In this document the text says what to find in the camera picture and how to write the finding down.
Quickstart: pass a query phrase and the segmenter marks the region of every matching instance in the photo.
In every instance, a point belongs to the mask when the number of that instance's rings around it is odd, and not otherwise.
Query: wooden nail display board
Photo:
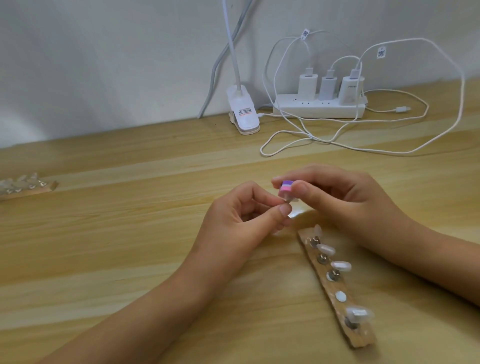
[[[50,182],[44,187],[37,186],[31,190],[21,190],[20,192],[17,193],[11,193],[11,194],[0,194],[0,201],[6,201],[6,200],[11,200],[13,198],[18,198],[18,197],[25,197],[25,196],[31,196],[33,194],[43,194],[45,192],[52,192],[55,190],[58,186],[58,182]]]
[[[315,249],[310,245],[310,238],[313,236],[315,236],[313,228],[302,229],[298,231],[300,243],[308,256],[311,266],[317,274],[318,280],[320,281],[322,288],[327,295],[330,304],[333,307],[333,310],[335,311],[338,323],[340,324],[340,327],[345,337],[347,338],[348,343],[354,349],[374,344],[376,341],[375,334],[371,325],[368,322],[360,324],[357,329],[351,329],[345,324],[346,308],[348,306],[355,305],[355,301],[353,300],[351,294],[348,292],[343,277],[340,277],[337,282],[332,282],[327,279],[326,275],[328,271],[332,269],[332,267],[330,266],[330,262],[326,265],[318,263],[317,256],[318,254],[320,254],[320,252],[318,249]],[[345,302],[340,302],[339,300],[337,300],[337,298],[335,297],[335,293],[337,291],[342,291],[343,293],[345,293],[345,295],[347,296],[347,300]]]

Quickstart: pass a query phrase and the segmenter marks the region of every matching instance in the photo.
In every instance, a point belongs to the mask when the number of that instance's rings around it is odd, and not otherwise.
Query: hand
[[[269,233],[290,225],[291,211],[283,199],[255,182],[235,187],[212,203],[180,269],[216,293]]]
[[[378,245],[404,234],[414,225],[367,173],[328,165],[311,165],[272,179],[295,181],[292,194],[329,217],[348,236],[379,252]]]

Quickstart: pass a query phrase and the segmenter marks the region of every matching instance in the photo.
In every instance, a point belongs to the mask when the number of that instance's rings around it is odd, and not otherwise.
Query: forearm
[[[392,263],[480,306],[480,244],[406,221],[392,239],[372,250]]]
[[[151,363],[197,317],[211,294],[184,269],[39,364]]]

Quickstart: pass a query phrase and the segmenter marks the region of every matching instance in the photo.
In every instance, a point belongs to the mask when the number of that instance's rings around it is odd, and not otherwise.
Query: wooden tabletop
[[[421,122],[356,126],[340,140],[412,149],[453,123],[458,86],[413,88],[431,105]],[[273,176],[309,163],[367,171],[416,220],[480,243],[479,95],[480,81],[468,82],[461,124],[408,157],[311,143],[263,158],[260,145],[287,123],[264,117],[259,133],[243,136],[226,115],[0,150],[0,179],[37,171],[60,182],[0,203],[0,363],[31,363],[162,282],[215,197],[245,180],[273,192]],[[369,99],[376,109],[422,113],[402,95]],[[337,127],[309,125],[323,136]],[[292,140],[280,135],[268,151]],[[265,240],[164,363],[479,362],[478,308],[358,247],[302,203],[293,215],[295,225]],[[336,257],[353,265],[351,293],[376,314],[375,346],[348,348],[297,242],[296,229],[317,222]]]

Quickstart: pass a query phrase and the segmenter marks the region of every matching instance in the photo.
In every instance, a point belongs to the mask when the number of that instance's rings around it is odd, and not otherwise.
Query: person's right hand
[[[272,179],[295,181],[292,194],[329,217],[341,230],[367,248],[383,250],[416,223],[404,214],[367,173],[315,164]]]

